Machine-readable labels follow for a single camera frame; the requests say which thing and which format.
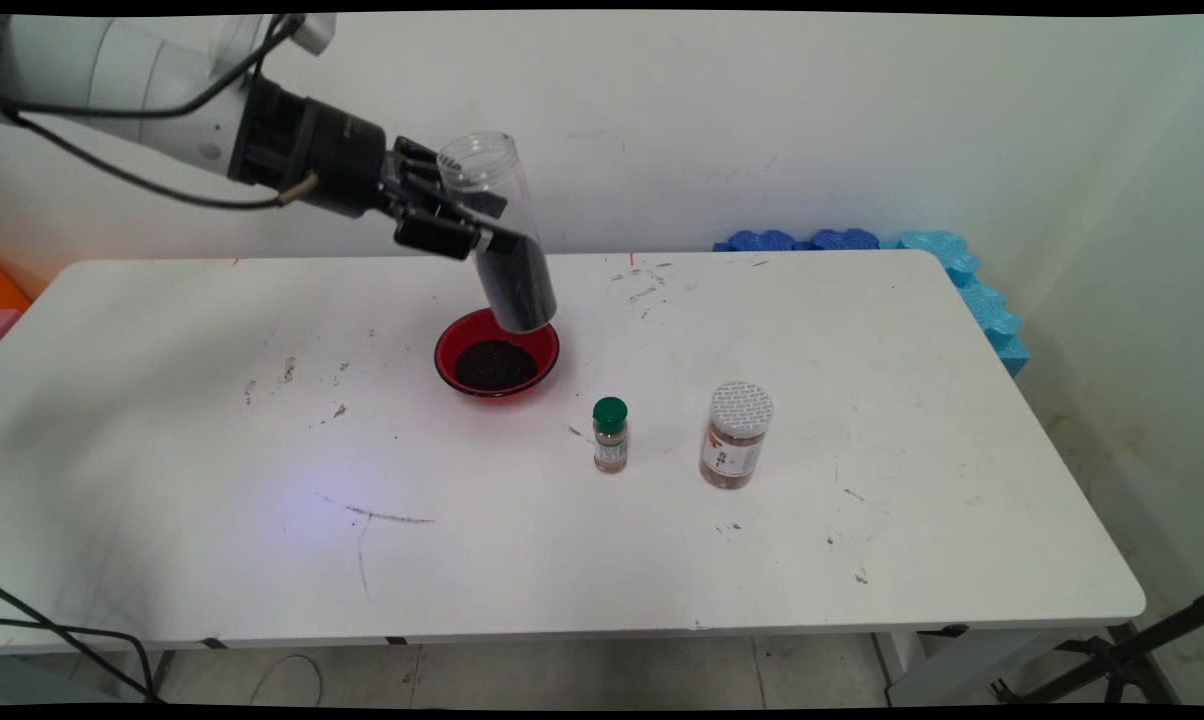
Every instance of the tiled floor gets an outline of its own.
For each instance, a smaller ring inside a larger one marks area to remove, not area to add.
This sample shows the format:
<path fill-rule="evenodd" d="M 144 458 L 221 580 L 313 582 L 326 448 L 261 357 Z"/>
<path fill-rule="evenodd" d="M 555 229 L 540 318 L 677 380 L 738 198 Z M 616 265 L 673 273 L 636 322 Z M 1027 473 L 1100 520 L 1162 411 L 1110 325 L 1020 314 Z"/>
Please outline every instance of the tiled floor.
<path fill-rule="evenodd" d="M 943 638 L 926 638 L 928 653 Z M 107 653 L 136 678 L 134 653 Z M 30 659 L 123 700 L 134 694 L 90 660 Z M 1007 681 L 1028 691 L 1079 662 L 1047 653 Z M 885 706 L 869 635 L 542 641 L 430 647 L 278 648 L 175 653 L 160 696 L 207 706 L 484 708 L 484 710 L 692 710 Z M 1069 702 L 1099 702 L 1104 685 Z M 1127 702 L 1143 702 L 1129 687 Z M 963 706 L 990 706 L 981 689 Z"/>

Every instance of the orange object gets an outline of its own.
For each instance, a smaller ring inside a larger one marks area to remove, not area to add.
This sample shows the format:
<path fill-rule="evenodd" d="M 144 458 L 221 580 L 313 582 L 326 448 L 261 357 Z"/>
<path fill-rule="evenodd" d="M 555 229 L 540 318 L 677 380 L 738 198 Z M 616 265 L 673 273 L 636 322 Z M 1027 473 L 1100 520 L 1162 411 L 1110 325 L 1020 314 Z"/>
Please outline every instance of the orange object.
<path fill-rule="evenodd" d="M 20 313 L 29 311 L 29 299 L 11 282 L 7 273 L 0 268 L 0 309 L 19 309 Z"/>

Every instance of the pink object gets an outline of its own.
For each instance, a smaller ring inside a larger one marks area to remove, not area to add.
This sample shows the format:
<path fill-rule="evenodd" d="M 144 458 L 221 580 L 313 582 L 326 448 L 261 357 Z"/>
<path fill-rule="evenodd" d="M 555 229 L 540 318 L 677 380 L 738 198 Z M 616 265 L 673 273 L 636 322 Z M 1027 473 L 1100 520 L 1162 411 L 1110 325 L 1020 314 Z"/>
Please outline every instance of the pink object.
<path fill-rule="evenodd" d="M 19 309 L 0 309 L 0 340 L 20 319 Z"/>

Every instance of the brown spice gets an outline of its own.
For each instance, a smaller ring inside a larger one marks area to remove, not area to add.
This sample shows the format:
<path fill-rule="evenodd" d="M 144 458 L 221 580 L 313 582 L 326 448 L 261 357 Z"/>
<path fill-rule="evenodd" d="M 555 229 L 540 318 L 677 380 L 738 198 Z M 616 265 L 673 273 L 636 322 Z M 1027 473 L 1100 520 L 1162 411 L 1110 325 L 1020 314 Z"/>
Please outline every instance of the brown spice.
<path fill-rule="evenodd" d="M 594 421 L 594 438 L 601 445 L 598 447 L 598 452 L 594 453 L 594 465 L 597 465 L 598 470 L 602 470 L 603 473 L 619 473 L 620 470 L 624 470 L 625 465 L 628 465 L 628 448 L 625 448 L 625 452 L 622 452 L 620 459 L 616 461 L 608 462 L 598 458 L 598 455 L 603 454 L 606 447 L 624 445 L 625 442 L 628 442 L 627 423 L 624 424 L 624 429 L 620 432 L 603 433 L 598 431 L 598 424 Z"/>
<path fill-rule="evenodd" d="M 713 424 L 710 421 L 708 423 L 708 437 L 706 438 L 706 442 L 713 443 L 713 439 L 718 439 L 721 441 L 722 443 L 726 443 L 726 445 L 752 447 L 752 445 L 759 445 L 759 443 L 761 443 L 762 438 L 765 437 L 766 433 L 760 433 L 757 437 L 750 437 L 750 438 L 738 438 L 728 436 L 728 433 L 722 432 L 722 430 L 718 427 L 716 424 Z M 710 465 L 704 462 L 703 458 L 701 458 L 700 460 L 700 474 L 702 474 L 704 479 L 707 479 L 708 483 L 712 484 L 712 486 L 720 486 L 721 489 L 743 488 L 746 486 L 750 479 L 752 479 L 752 470 L 749 470 L 748 473 L 743 476 L 725 476 L 710 468 Z"/>

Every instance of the small spice bottle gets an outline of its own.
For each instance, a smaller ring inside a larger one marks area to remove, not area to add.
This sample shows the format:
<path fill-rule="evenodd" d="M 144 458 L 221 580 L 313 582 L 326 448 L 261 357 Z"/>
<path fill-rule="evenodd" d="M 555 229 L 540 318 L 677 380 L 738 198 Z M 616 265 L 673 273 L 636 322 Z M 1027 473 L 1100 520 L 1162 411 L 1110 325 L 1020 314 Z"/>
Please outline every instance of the small spice bottle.
<path fill-rule="evenodd" d="M 774 406 L 752 383 L 730 382 L 713 391 L 700 474 L 713 486 L 743 488 L 752 478 Z"/>
<path fill-rule="evenodd" d="M 628 461 L 628 407 L 619 397 L 594 405 L 594 464 L 603 473 L 619 473 Z"/>

